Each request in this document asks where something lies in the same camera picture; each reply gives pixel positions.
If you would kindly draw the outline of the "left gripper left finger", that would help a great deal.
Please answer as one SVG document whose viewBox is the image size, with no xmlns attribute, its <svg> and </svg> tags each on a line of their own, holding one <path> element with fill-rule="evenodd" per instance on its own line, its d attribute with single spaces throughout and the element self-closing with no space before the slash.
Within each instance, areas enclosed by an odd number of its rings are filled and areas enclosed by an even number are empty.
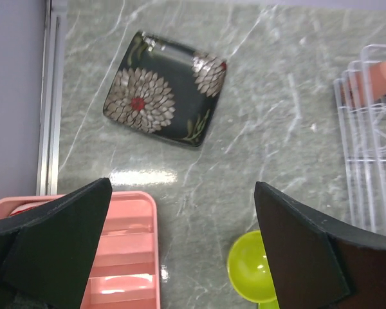
<svg viewBox="0 0 386 309">
<path fill-rule="evenodd" d="M 108 178 L 0 220 L 0 308 L 22 293 L 79 308 L 111 201 Z"/>
</svg>

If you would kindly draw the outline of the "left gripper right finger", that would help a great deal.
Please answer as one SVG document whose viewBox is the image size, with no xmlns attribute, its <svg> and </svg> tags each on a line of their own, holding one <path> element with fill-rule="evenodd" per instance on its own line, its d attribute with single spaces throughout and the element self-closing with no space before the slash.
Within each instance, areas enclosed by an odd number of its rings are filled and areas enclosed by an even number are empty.
<svg viewBox="0 0 386 309">
<path fill-rule="evenodd" d="M 255 184 L 254 199 L 280 308 L 386 308 L 386 236 L 265 182 Z"/>
</svg>

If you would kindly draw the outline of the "green plate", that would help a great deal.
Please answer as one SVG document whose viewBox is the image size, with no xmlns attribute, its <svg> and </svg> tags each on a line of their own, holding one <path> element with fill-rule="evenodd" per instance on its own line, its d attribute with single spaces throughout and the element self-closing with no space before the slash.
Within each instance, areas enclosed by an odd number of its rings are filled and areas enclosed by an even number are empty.
<svg viewBox="0 0 386 309">
<path fill-rule="evenodd" d="M 257 305 L 257 309 L 279 309 L 279 304 L 276 299 L 266 302 L 266 303 L 259 303 Z"/>
</svg>

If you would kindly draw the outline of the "green bowl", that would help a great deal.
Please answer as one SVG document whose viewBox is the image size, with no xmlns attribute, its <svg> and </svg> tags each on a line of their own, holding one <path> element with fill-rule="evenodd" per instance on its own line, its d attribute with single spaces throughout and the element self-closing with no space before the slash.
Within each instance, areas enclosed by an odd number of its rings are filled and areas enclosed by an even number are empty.
<svg viewBox="0 0 386 309">
<path fill-rule="evenodd" d="M 226 269 L 234 290 L 252 303 L 277 300 L 261 232 L 240 236 L 230 247 Z"/>
</svg>

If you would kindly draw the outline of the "pink ceramic mug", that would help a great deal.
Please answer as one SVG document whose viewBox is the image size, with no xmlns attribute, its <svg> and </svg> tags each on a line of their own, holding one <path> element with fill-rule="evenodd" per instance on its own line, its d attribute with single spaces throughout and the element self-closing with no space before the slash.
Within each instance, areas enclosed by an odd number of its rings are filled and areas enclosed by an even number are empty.
<svg viewBox="0 0 386 309">
<path fill-rule="evenodd" d="M 386 61 L 372 64 L 366 70 L 348 72 L 340 91 L 343 103 L 356 108 L 386 96 Z"/>
</svg>

